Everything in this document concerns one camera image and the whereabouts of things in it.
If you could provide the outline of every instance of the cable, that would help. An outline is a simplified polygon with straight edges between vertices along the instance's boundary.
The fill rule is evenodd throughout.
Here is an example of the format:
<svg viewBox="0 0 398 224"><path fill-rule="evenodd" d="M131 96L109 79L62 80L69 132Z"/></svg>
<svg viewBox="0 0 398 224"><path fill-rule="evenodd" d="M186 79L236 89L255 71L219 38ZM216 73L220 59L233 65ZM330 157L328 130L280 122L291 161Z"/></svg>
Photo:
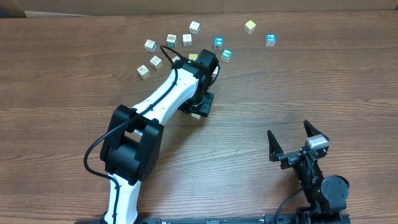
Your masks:
<svg viewBox="0 0 398 224"><path fill-rule="evenodd" d="M113 215L112 215L112 217L113 217L113 224L116 224L116 215L117 215L116 210L117 210L117 208L118 208L118 200L119 200L119 192L120 192L120 185L119 185L119 182L118 182L118 180L116 180L114 177L108 176L108 175L106 175L106 174L102 174L102 173L100 173L100 172L97 172L97 171L91 169L91 168L88 166L88 163L87 163L88 156L90 155L90 153L92 152L92 150L95 148L95 146L97 146L101 141L103 141L103 140L104 140L106 137L108 137L110 134L112 134L112 133L114 133L115 131L118 131L118 130L120 130L120 129L122 129L122 128L123 128L123 129L126 129L126 128L130 127L130 126L135 122L135 120L137 120L138 118L140 118L142 115L146 114L148 111L152 110L160 101L163 100L163 98L165 98L165 97L167 96L167 94L169 94L169 93L172 91L173 87L177 84L177 80L178 80L178 70L177 70L177 68L175 67L175 64L173 63L172 59L171 59L171 58L169 57L169 55L167 55L167 53L164 51L163 47L166 48L166 49L168 49L168 50L170 50L170 51L172 51L173 53L175 53L176 55L180 56L181 58L182 58L182 56L181 56L178 52L176 52L175 50L171 49L170 47L166 47L166 46L164 46L164 45L161 45L161 46L160 46L160 49L162 50L163 54L167 57L167 59L170 61L170 63L172 64L172 69L174 68L174 71L175 71L174 81L173 81L173 83L171 84L171 86L169 87L169 89L167 89L166 92L163 93L163 95L159 97L159 99L157 99L155 102L153 102L153 104L149 105L148 108L146 108L144 111L142 111L141 113L137 114L137 115L136 115L135 117L133 117L132 119L128 119L127 121L121 123L119 126L113 128L112 130L109 130L107 133L105 133L105 134L103 134L101 137L99 137L99 138L87 149L86 154L85 154L85 157L84 157L84 159L83 159L83 163L84 163L85 168L86 168L86 170L87 170L88 172L90 172L90 173L92 173L92 174L94 174L94 175L97 175L97 176L99 176L99 177L103 177L103 178L109 179L109 180L113 181L114 184L116 185L116 187L115 187L115 189L116 189L116 197L115 197L115 200L114 200Z"/></svg>
<svg viewBox="0 0 398 224"><path fill-rule="evenodd" d="M303 190L303 188L300 188L298 190L296 190L294 193L292 193L289 197L287 197L287 199L285 199L281 205L279 206L278 210L275 213L275 217L274 217L274 224L277 224L278 222L278 215L279 212L282 210L282 207L287 203L287 201L289 201L290 199L292 199L294 196L296 196L298 193L300 193Z"/></svg>
<svg viewBox="0 0 398 224"><path fill-rule="evenodd" d="M310 159L308 157L309 157L309 154L306 153L305 154L305 160L307 161L307 166L308 166L308 169L310 170L310 177L311 177L310 184L312 184L312 182L313 182L313 172L312 172L312 169L311 169Z"/></svg>
<svg viewBox="0 0 398 224"><path fill-rule="evenodd" d="M216 79L217 79L217 77L218 77L218 74L220 73L220 65L218 64L217 67L218 67L218 71L217 71L216 77L214 77L214 78L211 80L211 83L210 83L209 87L210 87L212 84L214 84L214 82L216 81Z"/></svg>

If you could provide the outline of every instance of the white cube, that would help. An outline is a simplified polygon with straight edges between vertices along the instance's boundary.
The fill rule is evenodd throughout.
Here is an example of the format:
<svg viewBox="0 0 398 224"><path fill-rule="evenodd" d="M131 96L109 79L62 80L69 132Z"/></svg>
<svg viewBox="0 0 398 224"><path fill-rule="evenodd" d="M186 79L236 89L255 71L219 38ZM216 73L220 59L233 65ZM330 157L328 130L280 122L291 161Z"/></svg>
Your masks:
<svg viewBox="0 0 398 224"><path fill-rule="evenodd" d="M141 78L146 78L149 76L149 70L145 65L141 65L139 68L137 68L137 71Z"/></svg>
<svg viewBox="0 0 398 224"><path fill-rule="evenodd" d="M177 41L177 36L176 35L169 34L167 36L167 40L166 40L167 46L175 47L175 41Z"/></svg>
<svg viewBox="0 0 398 224"><path fill-rule="evenodd" d="M183 46L192 46L192 35L191 34L183 34L182 35L182 45Z"/></svg>
<svg viewBox="0 0 398 224"><path fill-rule="evenodd" d="M253 31L256 29L256 24L253 21L248 21L244 25L244 31L246 31L248 34L253 33Z"/></svg>
<svg viewBox="0 0 398 224"><path fill-rule="evenodd" d="M212 79L215 78L217 76L217 73L218 73L218 66L216 67L216 69L214 69L213 74L211 74L211 78Z"/></svg>
<svg viewBox="0 0 398 224"><path fill-rule="evenodd" d="M172 59L173 62L175 62L176 60L180 60L180 57L179 57L179 56L175 56L175 57Z"/></svg>
<svg viewBox="0 0 398 224"><path fill-rule="evenodd" d="M189 26L189 32L192 34L199 34L200 31L200 23L192 21Z"/></svg>
<svg viewBox="0 0 398 224"><path fill-rule="evenodd" d="M162 64L162 59L158 58L156 55L150 60L150 65L156 69L159 69Z"/></svg>
<svg viewBox="0 0 398 224"><path fill-rule="evenodd" d="M145 50L149 51L149 52L155 52L156 50L156 42L154 42L153 40L147 40L147 42L145 42Z"/></svg>
<svg viewBox="0 0 398 224"><path fill-rule="evenodd" d="M191 116L192 116L192 118L200 119L200 115L199 114L191 113Z"/></svg>
<svg viewBox="0 0 398 224"><path fill-rule="evenodd" d="M267 34L266 38L266 47L273 47L276 43L275 34Z"/></svg>
<svg viewBox="0 0 398 224"><path fill-rule="evenodd" d="M225 49L221 54L221 60L223 60L224 62L229 62L231 56L232 56L232 51Z"/></svg>

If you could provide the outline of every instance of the yellow cube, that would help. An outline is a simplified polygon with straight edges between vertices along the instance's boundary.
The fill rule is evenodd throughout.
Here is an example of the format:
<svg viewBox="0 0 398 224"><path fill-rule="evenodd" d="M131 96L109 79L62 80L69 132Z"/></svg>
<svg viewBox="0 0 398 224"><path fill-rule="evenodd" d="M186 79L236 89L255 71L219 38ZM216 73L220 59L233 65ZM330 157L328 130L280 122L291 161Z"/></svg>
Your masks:
<svg viewBox="0 0 398 224"><path fill-rule="evenodd" d="M256 29L256 24L253 21L248 21L244 25L244 31L246 31L248 34L253 33L253 31Z"/></svg>
<svg viewBox="0 0 398 224"><path fill-rule="evenodd" d="M196 60L198 58L197 54L189 54L189 60Z"/></svg>

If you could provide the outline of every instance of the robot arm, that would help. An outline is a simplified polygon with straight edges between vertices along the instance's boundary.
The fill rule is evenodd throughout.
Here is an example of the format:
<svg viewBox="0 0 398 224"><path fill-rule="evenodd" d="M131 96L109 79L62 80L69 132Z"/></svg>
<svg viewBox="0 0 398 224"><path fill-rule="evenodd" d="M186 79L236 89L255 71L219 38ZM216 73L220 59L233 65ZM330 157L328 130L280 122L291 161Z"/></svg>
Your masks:
<svg viewBox="0 0 398 224"><path fill-rule="evenodd" d="M177 109L208 116L214 95L207 89L217 66L216 55L207 50L202 50L196 61L182 57L150 97L132 108L124 105L116 108L108 128L112 133L104 139L100 158L105 162L108 177L116 180L119 188L112 180L108 211L94 223L133 224L136 221L139 188L157 162L164 124ZM129 120L134 122L119 128ZM140 134L141 140L137 142L125 136L125 131Z"/></svg>
<svg viewBox="0 0 398 224"><path fill-rule="evenodd" d="M301 189L308 202L308 207L298 208L296 215L266 215L266 224L286 223L345 223L349 224L349 215L342 214L346 209L349 183L344 177L332 175L324 177L318 160L325 157L329 149L329 138L304 121L307 140L296 152L284 154L274 134L268 131L269 160L280 161L281 169L293 167L300 181Z"/></svg>

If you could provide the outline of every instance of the wooden cube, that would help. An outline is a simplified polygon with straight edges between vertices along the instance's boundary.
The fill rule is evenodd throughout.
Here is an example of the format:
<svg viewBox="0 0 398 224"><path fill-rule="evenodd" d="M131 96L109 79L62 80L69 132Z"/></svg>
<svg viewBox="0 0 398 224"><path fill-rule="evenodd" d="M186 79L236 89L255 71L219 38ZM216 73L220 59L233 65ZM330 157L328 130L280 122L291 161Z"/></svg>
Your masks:
<svg viewBox="0 0 398 224"><path fill-rule="evenodd" d="M200 23L192 21L191 25L189 26L189 32L192 34L199 34L200 30Z"/></svg>
<svg viewBox="0 0 398 224"><path fill-rule="evenodd" d="M145 50L149 51L149 52L155 52L156 50L156 42L154 42L153 40L147 40L147 42L145 42Z"/></svg>
<svg viewBox="0 0 398 224"><path fill-rule="evenodd" d="M253 33L253 31L256 29L256 24L253 21L248 21L244 25L244 31L246 31L248 34Z"/></svg>
<svg viewBox="0 0 398 224"><path fill-rule="evenodd" d="M196 60L198 58L198 54L189 54L189 60Z"/></svg>
<svg viewBox="0 0 398 224"><path fill-rule="evenodd" d="M273 47L276 43L275 34L267 34L266 38L266 47Z"/></svg>
<svg viewBox="0 0 398 224"><path fill-rule="evenodd" d="M192 35L191 34L183 34L182 35L182 45L183 46L192 46Z"/></svg>
<svg viewBox="0 0 398 224"><path fill-rule="evenodd" d="M222 37L215 37L214 38L214 49L222 49L223 48L224 38Z"/></svg>
<svg viewBox="0 0 398 224"><path fill-rule="evenodd" d="M150 65L156 69L159 69L162 64L162 59L158 58L156 55L150 60Z"/></svg>
<svg viewBox="0 0 398 224"><path fill-rule="evenodd" d="M169 35L167 36L167 40L166 40L167 46L169 46L169 47L175 47L175 42L176 42L176 41L177 41L177 36L176 36L176 35L169 34Z"/></svg>
<svg viewBox="0 0 398 224"><path fill-rule="evenodd" d="M145 65L141 65L139 68L137 68L137 71L141 78L146 78L149 76L149 70Z"/></svg>
<svg viewBox="0 0 398 224"><path fill-rule="evenodd" d="M232 51L225 49L223 51L223 54L221 55L221 60L223 60L224 62L229 62L231 56L232 56Z"/></svg>
<svg viewBox="0 0 398 224"><path fill-rule="evenodd" d="M180 60L180 57L179 57L179 56L175 56L175 57L172 59L173 62L175 62L176 60Z"/></svg>

